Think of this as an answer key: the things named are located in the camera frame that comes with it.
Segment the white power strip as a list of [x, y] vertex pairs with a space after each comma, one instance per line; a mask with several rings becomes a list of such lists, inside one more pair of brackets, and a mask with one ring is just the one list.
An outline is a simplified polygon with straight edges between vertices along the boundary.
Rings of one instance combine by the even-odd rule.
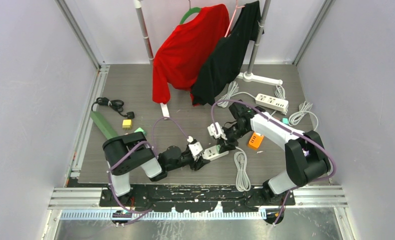
[[255, 97], [255, 103], [259, 106], [266, 107], [275, 111], [282, 113], [283, 115], [287, 114], [289, 101], [281, 98], [277, 98], [274, 96], [266, 95], [259, 93]]
[[224, 153], [218, 153], [217, 148], [216, 148], [216, 145], [214, 145], [214, 146], [212, 146], [212, 147], [206, 148], [206, 149], [204, 150], [202, 156], [203, 156], [205, 159], [207, 159], [207, 160], [213, 161], [213, 160], [219, 159], [219, 158], [221, 158], [221, 157], [224, 157], [224, 156], [226, 156], [226, 155], [228, 155], [228, 154], [229, 154], [229, 151], [226, 151], [226, 152], [224, 152]]

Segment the orange power strip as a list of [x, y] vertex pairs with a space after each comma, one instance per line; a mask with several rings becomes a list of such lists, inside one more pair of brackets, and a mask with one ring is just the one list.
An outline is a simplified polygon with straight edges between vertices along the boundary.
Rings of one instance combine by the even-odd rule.
[[262, 142], [264, 140], [264, 136], [262, 134], [259, 134], [257, 132], [253, 132], [252, 136], [250, 137], [247, 146], [250, 149], [253, 150], [258, 150], [258, 148], [261, 146]]

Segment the yellow plug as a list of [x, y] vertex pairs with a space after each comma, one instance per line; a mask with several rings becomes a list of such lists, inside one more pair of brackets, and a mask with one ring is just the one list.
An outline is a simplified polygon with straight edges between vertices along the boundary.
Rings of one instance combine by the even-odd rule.
[[124, 119], [122, 121], [121, 127], [123, 130], [130, 130], [133, 126], [133, 121], [131, 119]]

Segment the green power strip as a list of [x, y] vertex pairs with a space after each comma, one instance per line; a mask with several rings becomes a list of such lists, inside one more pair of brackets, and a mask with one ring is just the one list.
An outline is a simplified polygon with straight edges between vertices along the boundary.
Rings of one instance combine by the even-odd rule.
[[111, 126], [111, 124], [106, 120], [106, 118], [100, 112], [91, 111], [90, 117], [107, 140], [119, 136], [118, 133]]

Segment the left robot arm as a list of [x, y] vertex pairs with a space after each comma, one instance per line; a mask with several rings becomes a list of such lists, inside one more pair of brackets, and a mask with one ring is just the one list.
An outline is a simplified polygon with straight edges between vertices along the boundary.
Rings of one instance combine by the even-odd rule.
[[104, 142], [102, 149], [108, 165], [111, 199], [120, 207], [130, 203], [130, 172], [136, 168], [141, 168], [152, 182], [157, 182], [166, 178], [169, 171], [185, 166], [198, 171], [211, 162], [204, 158], [201, 143], [191, 136], [187, 137], [185, 150], [172, 145], [156, 153], [141, 132], [113, 137]]

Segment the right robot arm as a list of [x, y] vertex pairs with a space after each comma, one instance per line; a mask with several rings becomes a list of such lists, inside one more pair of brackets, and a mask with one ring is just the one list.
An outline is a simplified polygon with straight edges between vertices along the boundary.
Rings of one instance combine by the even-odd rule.
[[276, 205], [289, 190], [334, 173], [334, 160], [316, 131], [304, 132], [285, 125], [261, 107], [241, 100], [231, 100], [229, 111], [235, 119], [232, 126], [223, 127], [213, 120], [207, 128], [221, 152], [234, 149], [238, 140], [249, 132], [261, 134], [284, 151], [285, 170], [262, 184], [261, 195], [268, 205]]

